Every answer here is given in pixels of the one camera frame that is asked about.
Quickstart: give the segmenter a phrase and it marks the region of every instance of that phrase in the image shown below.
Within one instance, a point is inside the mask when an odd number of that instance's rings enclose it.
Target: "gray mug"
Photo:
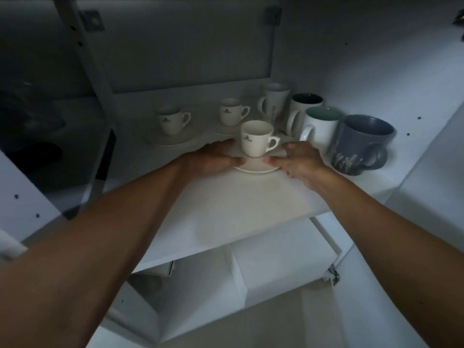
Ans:
[[[349,115],[341,122],[332,155],[332,166],[350,176],[365,170],[377,170],[385,165],[388,153],[385,146],[395,129],[390,123],[365,115]]]

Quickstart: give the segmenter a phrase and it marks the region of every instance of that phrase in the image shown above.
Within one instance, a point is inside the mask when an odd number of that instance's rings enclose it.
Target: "person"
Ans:
[[[245,161],[207,144],[104,195],[0,274],[2,347],[85,347],[194,178]],[[267,157],[319,193],[391,300],[431,347],[464,347],[464,255],[326,166],[310,143]]]

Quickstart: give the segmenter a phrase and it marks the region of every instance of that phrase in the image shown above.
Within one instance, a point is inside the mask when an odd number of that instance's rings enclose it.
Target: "teacup handle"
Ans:
[[[190,119],[192,118],[192,114],[190,112],[182,112],[182,128],[184,128],[188,122],[190,122]]]
[[[263,115],[266,114],[263,110],[264,100],[266,100],[265,96],[262,96],[258,99],[258,111],[261,112]]]
[[[375,161],[372,165],[361,165],[360,168],[363,170],[378,170],[385,165],[388,159],[388,151],[381,144],[372,144],[369,149],[375,152]]]
[[[307,125],[300,134],[300,141],[307,141],[313,129],[314,126],[312,124]]]
[[[287,135],[289,137],[293,136],[293,133],[292,133],[291,129],[293,127],[293,121],[297,117],[298,112],[299,112],[299,110],[293,110],[292,112],[290,112],[289,119],[287,120]]]
[[[250,106],[243,106],[243,107],[242,107],[242,117],[240,118],[240,120],[242,120],[242,119],[244,119],[246,116],[248,116],[248,114],[250,113],[250,109],[251,109]]]
[[[279,137],[276,137],[276,136],[271,136],[268,138],[267,140],[267,143],[270,144],[271,141],[275,140],[275,144],[273,146],[270,146],[266,149],[266,152],[268,151],[271,151],[273,149],[275,149],[277,147],[277,145],[279,145],[279,142],[280,142],[280,138]]]

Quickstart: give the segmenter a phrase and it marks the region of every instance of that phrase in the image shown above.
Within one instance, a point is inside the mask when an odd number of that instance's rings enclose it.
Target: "person's right arm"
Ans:
[[[464,254],[326,166],[310,143],[286,148],[290,157],[271,157],[267,163],[321,195],[426,343],[464,347]]]

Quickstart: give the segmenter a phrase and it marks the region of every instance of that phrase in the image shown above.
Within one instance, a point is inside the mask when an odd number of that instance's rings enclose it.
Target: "mug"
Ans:
[[[385,165],[388,152],[385,146],[395,129],[390,123],[365,115],[346,116],[342,121],[334,147],[332,166],[350,176],[365,170],[377,170]]]
[[[299,136],[303,127],[305,111],[314,106],[322,106],[324,99],[316,94],[299,93],[291,97],[289,117],[285,132],[288,136]]]
[[[250,106],[242,106],[237,99],[223,99],[219,105],[219,115],[224,126],[236,126],[250,113]]]
[[[268,151],[275,149],[279,144],[280,138],[273,136],[273,126],[264,121],[248,121],[240,128],[242,150],[248,156],[261,157]]]
[[[287,84],[270,82],[263,85],[263,91],[264,96],[258,99],[258,111],[264,115],[267,122],[274,125],[283,112],[290,87]]]
[[[322,106],[311,107],[304,113],[300,141],[309,141],[324,155],[343,113],[337,109]]]
[[[155,110],[155,113],[158,115],[161,129],[166,135],[176,135],[182,132],[192,117],[190,112],[181,112],[181,108],[178,106],[165,106]]]

